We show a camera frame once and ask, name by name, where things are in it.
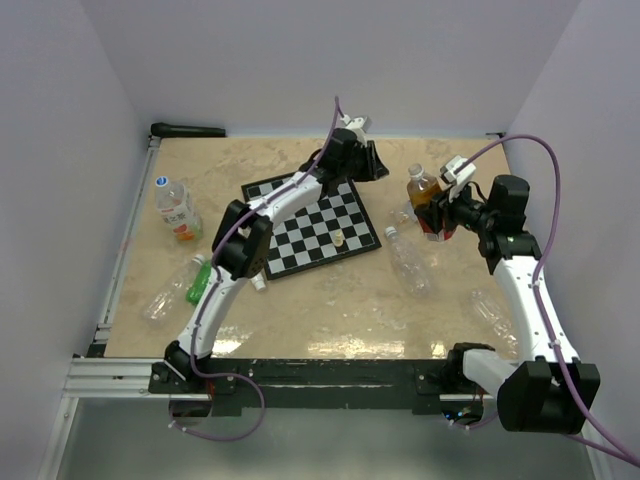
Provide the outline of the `amber drink bottle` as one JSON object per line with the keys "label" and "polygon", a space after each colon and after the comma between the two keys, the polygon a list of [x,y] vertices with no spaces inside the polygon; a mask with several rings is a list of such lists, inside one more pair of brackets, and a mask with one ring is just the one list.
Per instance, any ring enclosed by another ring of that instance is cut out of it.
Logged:
{"label": "amber drink bottle", "polygon": [[[413,211],[415,216],[417,217],[417,208],[418,207],[429,207],[429,202],[432,196],[436,193],[442,192],[442,188],[437,180],[437,178],[429,173],[420,165],[413,164],[408,168],[409,174],[409,182],[407,184],[407,193],[409,196],[409,201],[413,207]],[[442,209],[441,208],[432,208],[433,210],[438,209],[438,212],[442,217]],[[449,240],[453,233],[447,232],[447,237]]]}

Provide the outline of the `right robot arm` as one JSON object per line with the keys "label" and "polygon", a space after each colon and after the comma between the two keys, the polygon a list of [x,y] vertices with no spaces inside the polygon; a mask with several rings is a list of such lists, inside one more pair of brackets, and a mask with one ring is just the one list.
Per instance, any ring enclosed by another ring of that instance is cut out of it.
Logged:
{"label": "right robot arm", "polygon": [[493,396],[507,431],[579,433],[585,416],[576,402],[592,405],[600,375],[580,360],[554,312],[541,250],[525,229],[528,182],[498,175],[488,198],[479,201],[468,179],[446,174],[443,180],[444,191],[415,213],[438,233],[463,227],[477,235],[479,253],[508,301],[519,346],[512,365],[489,346],[455,345],[444,372],[448,386],[466,393],[477,385]]}

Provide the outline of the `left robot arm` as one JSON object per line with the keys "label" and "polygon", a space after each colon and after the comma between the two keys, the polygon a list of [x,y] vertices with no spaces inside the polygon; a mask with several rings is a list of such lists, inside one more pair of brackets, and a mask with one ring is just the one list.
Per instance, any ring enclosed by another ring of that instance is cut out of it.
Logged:
{"label": "left robot arm", "polygon": [[205,366],[218,331],[247,281],[264,269],[273,230],[345,181],[371,182],[388,174],[372,140],[338,128],[280,187],[249,203],[232,201],[212,244],[208,284],[190,320],[166,347],[163,365],[168,373],[158,379],[185,392],[196,392],[214,379]]}

